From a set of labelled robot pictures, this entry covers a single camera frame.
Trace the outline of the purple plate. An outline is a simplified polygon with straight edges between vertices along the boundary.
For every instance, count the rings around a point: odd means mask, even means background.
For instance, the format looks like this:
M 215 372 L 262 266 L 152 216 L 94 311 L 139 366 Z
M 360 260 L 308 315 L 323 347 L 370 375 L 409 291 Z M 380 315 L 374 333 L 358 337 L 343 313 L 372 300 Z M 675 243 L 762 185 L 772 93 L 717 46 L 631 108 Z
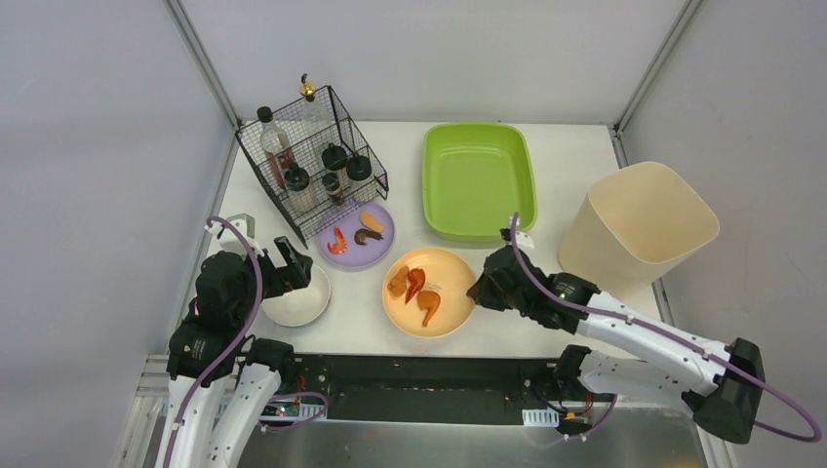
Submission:
M 396 234 L 395 221 L 383 206 L 370 202 L 354 206 L 354 211 L 316 235 L 319 254 L 329 263 L 345 270 L 373 266 L 390 252 Z

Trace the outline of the orange plate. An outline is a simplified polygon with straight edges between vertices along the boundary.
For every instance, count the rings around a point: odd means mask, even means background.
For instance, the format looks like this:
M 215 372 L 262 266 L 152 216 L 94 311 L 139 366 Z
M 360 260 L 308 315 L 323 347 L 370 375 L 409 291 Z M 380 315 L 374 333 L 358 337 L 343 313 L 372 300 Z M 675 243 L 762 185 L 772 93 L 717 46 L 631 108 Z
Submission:
M 457 254 L 439 248 L 411 251 L 398 259 L 382 283 L 382 304 L 390 321 L 417 337 L 447 336 L 470 319 L 476 281 Z

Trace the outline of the black-lid spice jar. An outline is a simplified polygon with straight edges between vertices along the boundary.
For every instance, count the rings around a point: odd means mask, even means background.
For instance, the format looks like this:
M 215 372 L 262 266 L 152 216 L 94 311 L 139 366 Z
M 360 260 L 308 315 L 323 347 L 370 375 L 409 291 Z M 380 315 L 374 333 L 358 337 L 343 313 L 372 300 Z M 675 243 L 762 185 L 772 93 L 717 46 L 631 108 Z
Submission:
M 289 164 L 284 173 L 289 198 L 300 214 L 312 211 L 318 205 L 318 197 L 309 172 L 298 163 Z

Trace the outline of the black pepper grinder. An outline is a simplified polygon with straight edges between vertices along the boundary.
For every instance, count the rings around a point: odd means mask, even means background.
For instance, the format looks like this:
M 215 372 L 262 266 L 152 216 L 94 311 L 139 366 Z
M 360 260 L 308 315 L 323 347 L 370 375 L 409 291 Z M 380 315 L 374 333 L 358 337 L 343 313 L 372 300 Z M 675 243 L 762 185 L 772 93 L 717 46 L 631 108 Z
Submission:
M 329 200 L 336 206 L 344 204 L 343 185 L 336 172 L 326 172 L 322 184 Z

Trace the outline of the black-lid glass jar front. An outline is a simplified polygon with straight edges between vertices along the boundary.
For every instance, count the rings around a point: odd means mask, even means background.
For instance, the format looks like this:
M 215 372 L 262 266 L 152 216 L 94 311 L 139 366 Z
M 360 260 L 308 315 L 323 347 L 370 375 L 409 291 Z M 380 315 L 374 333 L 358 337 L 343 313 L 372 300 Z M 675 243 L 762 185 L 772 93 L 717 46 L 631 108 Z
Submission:
M 342 146 L 331 142 L 323 149 L 321 156 L 326 171 L 335 174 L 340 188 L 346 190 L 350 185 L 350 179 L 346 171 L 348 159 L 346 150 Z

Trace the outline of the black-lid glass jar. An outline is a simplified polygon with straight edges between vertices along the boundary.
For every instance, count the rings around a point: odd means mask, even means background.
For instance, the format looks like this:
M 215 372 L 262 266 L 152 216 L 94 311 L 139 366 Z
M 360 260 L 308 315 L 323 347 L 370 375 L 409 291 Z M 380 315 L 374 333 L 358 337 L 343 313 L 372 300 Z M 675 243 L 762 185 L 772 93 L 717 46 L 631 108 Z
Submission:
M 354 153 L 347 159 L 345 169 L 354 199 L 360 203 L 369 202 L 374 196 L 373 168 L 370 158 Z
M 331 142 L 323 149 L 321 156 L 326 171 L 335 174 L 340 188 L 346 190 L 350 185 L 350 179 L 346 171 L 348 159 L 346 150 L 342 146 Z

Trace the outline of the dark sauce bottle red label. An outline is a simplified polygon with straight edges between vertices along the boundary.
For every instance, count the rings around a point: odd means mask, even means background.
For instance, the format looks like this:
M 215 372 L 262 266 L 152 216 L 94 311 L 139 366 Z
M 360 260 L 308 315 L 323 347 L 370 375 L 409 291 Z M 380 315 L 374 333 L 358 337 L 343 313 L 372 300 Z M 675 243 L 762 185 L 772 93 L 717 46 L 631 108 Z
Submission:
M 291 167 L 296 165 L 295 154 L 288 133 L 278 125 L 272 109 L 259 107 L 256 116 L 262 125 L 259 143 L 264 151 L 270 171 L 282 189 L 288 188 L 292 175 Z

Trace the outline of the gold-top glass oil bottle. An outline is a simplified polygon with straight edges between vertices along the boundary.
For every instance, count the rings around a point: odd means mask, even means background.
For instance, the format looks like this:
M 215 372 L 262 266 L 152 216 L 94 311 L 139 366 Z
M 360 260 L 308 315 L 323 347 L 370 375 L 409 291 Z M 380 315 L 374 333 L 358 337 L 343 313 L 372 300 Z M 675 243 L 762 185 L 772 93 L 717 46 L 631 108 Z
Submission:
M 308 74 L 300 77 L 299 93 L 303 99 L 301 119 L 313 155 L 324 164 L 323 153 L 330 144 L 337 144 L 335 117 L 322 102 L 317 87 L 308 80 Z

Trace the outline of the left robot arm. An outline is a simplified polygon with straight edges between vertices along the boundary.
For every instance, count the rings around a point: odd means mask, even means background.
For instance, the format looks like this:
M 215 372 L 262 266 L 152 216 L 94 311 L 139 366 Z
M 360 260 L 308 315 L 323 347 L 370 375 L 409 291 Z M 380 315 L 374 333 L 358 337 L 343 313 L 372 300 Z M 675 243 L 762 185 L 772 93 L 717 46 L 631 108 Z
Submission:
M 201 265 L 196 295 L 171 336 L 168 410 L 158 467 L 235 467 L 270 400 L 295 363 L 292 345 L 248 338 L 261 302 L 309 286 L 313 259 L 284 237 L 249 258 L 244 247 Z

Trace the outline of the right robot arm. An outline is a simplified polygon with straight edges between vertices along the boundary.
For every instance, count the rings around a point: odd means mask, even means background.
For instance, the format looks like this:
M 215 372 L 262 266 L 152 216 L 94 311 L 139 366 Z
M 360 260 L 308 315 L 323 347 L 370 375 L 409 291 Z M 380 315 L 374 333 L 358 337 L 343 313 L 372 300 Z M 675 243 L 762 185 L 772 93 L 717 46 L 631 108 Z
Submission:
M 653 320 L 576 275 L 544 274 L 513 245 L 486 258 L 467 294 L 486 309 L 516 310 L 547 329 L 596 339 L 632 356 L 616 360 L 569 345 L 554 372 L 557 380 L 574 380 L 592 393 L 650 400 L 690 414 L 720 439 L 750 441 L 765 379 L 755 343 L 739 337 L 725 344 Z

